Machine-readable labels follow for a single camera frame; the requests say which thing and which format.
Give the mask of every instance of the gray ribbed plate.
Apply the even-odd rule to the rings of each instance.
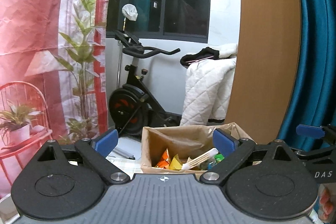
[[[15,224],[42,224],[21,217]],[[111,186],[87,212],[52,224],[266,224],[235,209],[217,186],[199,183],[194,175],[137,174],[124,185]],[[282,224],[311,224],[301,217]]]

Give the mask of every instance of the blue curtain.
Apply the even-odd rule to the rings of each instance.
[[[306,151],[314,147],[315,140],[296,135],[298,124],[336,125],[335,15],[336,0],[301,0],[298,70],[278,138]]]

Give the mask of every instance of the pink printed fabric cover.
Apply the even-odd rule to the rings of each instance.
[[[48,139],[107,130],[108,0],[0,0],[0,198]]]

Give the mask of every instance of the white plastic bag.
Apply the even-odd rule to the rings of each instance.
[[[136,21],[138,17],[138,11],[136,7],[132,4],[126,4],[122,8],[122,13],[125,17],[127,17],[131,21]]]

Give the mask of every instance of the white wall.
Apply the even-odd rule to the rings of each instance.
[[[144,82],[166,111],[182,113],[186,69],[179,60],[188,53],[196,53],[211,45],[238,43],[240,26],[240,0],[210,0],[210,23],[208,44],[159,39],[140,39],[144,46],[158,47],[166,51],[180,48],[178,54],[156,55],[139,61],[138,73],[148,69]],[[109,99],[117,86],[119,48],[114,39],[106,40],[106,95]],[[132,57],[123,55],[120,84],[126,82],[125,65]]]

